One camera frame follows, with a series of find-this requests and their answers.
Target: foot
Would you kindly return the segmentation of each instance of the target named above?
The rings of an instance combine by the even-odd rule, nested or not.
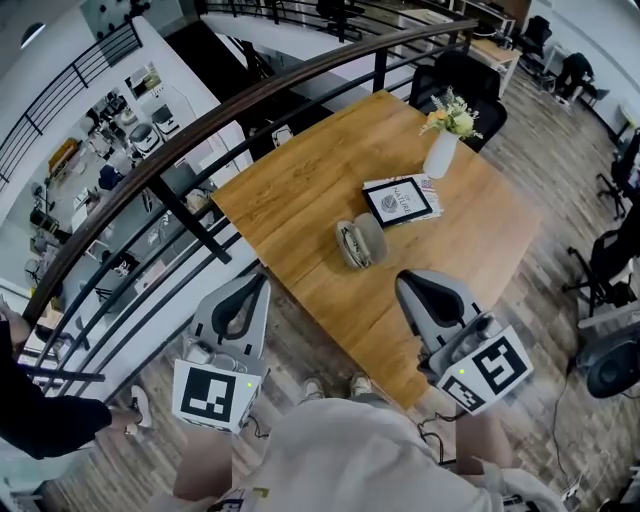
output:
[[[304,390],[303,400],[319,400],[325,397],[322,383],[315,377],[305,380],[302,388]]]
[[[131,386],[131,408],[140,413],[140,421],[136,425],[149,428],[152,425],[149,397],[140,386]]]
[[[371,380],[364,373],[356,373],[351,379],[351,396],[371,393]]]

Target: white vase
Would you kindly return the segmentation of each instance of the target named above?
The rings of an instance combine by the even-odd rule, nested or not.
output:
[[[429,178],[442,178],[449,169],[453,155],[456,153],[456,144],[459,135],[442,130],[438,138],[429,149],[427,158],[424,159],[422,170]]]

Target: stack of books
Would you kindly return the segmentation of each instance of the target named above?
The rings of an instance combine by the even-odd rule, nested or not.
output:
[[[393,183],[394,181],[401,181],[401,180],[407,180],[407,179],[412,179],[416,183],[416,185],[424,195],[424,198],[429,203],[429,206],[431,206],[431,209],[433,210],[431,213],[427,213],[419,217],[414,217],[410,220],[407,220],[407,222],[434,219],[434,218],[440,217],[444,212],[444,210],[440,205],[438,194],[436,193],[435,189],[433,188],[433,184],[431,183],[431,180],[427,177],[426,174],[412,174],[410,176],[396,176],[395,178],[386,178],[383,180],[367,181],[362,186],[362,190],[367,190],[374,187],[379,187],[381,185]]]

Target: gray wood plank floor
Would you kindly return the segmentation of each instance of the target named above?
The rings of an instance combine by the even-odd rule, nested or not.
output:
[[[560,491],[565,481],[551,425],[567,360],[577,347],[576,302],[560,291],[577,272],[566,248],[588,253],[595,238],[614,226],[611,204],[596,198],[596,174],[608,173],[614,148],[592,113],[581,106],[566,112],[520,70],[504,102],[509,120],[482,154],[540,208],[543,223],[495,308],[515,327],[536,371],[496,407],[517,465]],[[181,425],[170,412],[172,365],[179,350],[179,343],[172,343],[137,379],[151,397],[155,428],[140,442],[125,436],[99,439],[75,469],[44,486],[48,510],[137,510],[158,489],[171,488],[185,446]],[[296,404],[307,376],[319,375],[332,394],[341,396],[357,369],[278,285],[269,312],[266,359],[272,371],[254,410],[263,431]],[[127,398],[126,393],[120,397]],[[571,479],[585,472],[584,489],[598,484],[582,510],[593,510],[625,483],[638,446],[639,406],[624,397],[596,400],[581,377],[569,379],[558,409],[562,463]],[[419,421],[436,410],[451,413],[453,406],[430,390],[408,414]],[[447,455],[454,456],[453,426],[440,421],[429,426],[443,436]],[[235,442],[236,477],[261,459],[265,443],[253,430],[249,426]]]

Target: wooden table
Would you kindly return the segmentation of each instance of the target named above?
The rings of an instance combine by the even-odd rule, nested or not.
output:
[[[397,273],[431,269],[469,284],[490,308],[511,279],[539,217],[509,181],[459,143],[435,188],[439,219],[385,231],[388,260],[366,270],[344,263],[340,219],[367,211],[368,180],[421,172],[434,133],[425,116],[381,91],[297,135],[216,191],[214,200],[329,335],[402,407],[427,388],[416,371],[420,341],[395,297]]]
[[[434,13],[429,9],[410,9],[408,11],[402,11],[402,14],[406,14],[407,16],[411,16],[429,24],[447,23],[453,21],[453,19],[447,18],[446,16],[443,16],[441,14]],[[423,26],[419,22],[413,21],[410,18],[406,18],[404,16],[399,16],[398,20],[399,25],[402,28],[410,29]],[[433,49],[433,45],[427,44],[425,50],[429,51],[431,49]],[[406,46],[397,46],[395,48],[395,52],[405,57],[408,57],[409,54],[412,53]],[[472,39],[469,54],[472,57],[485,62],[488,66],[491,67],[491,69],[495,69],[500,73],[502,80],[500,81],[499,95],[502,98],[504,91],[509,85],[511,77],[513,76],[513,72],[518,65],[518,61],[522,56],[522,52],[520,50],[505,50],[504,48],[500,48],[496,43],[490,41],[489,39]]]

